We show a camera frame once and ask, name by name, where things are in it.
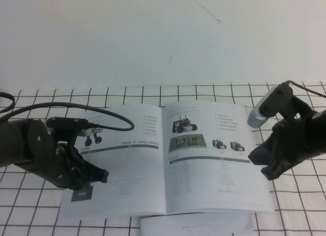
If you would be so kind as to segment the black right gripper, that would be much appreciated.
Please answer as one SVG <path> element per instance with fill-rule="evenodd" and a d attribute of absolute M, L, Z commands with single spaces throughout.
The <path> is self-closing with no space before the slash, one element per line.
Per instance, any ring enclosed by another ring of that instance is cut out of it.
<path fill-rule="evenodd" d="M 319 113 L 312 111 L 299 119 L 281 120 L 272 128 L 274 141 L 268 138 L 250 152 L 248 158 L 254 165 L 265 165 L 261 173 L 269 181 L 278 179 L 276 170 L 289 170 L 304 160 L 319 156 L 316 144 L 310 144 L 312 134 L 307 134 L 312 119 Z M 273 154 L 271 167 L 267 166 Z"/>

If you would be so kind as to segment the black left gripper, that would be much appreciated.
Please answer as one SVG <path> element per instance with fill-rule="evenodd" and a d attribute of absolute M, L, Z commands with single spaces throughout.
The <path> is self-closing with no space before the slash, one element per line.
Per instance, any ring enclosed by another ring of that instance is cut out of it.
<path fill-rule="evenodd" d="M 47 158 L 44 179 L 58 188 L 82 190 L 91 182 L 107 183 L 109 172 L 90 164 L 78 150 L 66 143 L 55 145 L 53 156 Z"/>

